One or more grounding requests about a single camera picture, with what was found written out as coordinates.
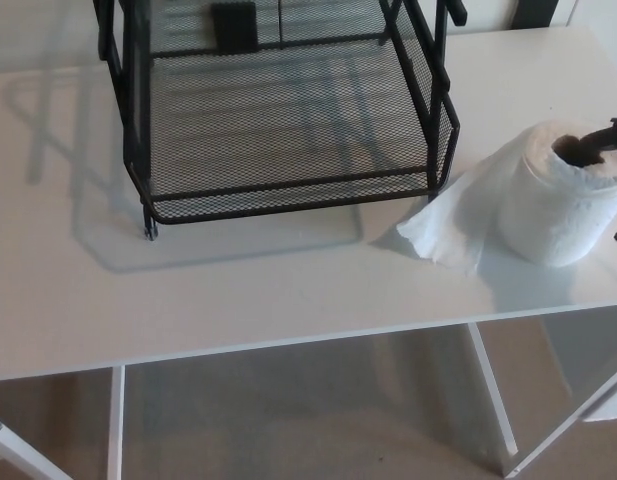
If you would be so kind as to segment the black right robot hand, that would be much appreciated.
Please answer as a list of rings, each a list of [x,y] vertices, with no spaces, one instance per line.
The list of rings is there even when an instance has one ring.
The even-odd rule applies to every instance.
[[[578,168],[601,164],[602,152],[617,151],[617,117],[611,126],[581,137],[575,144],[574,157],[569,164]]]

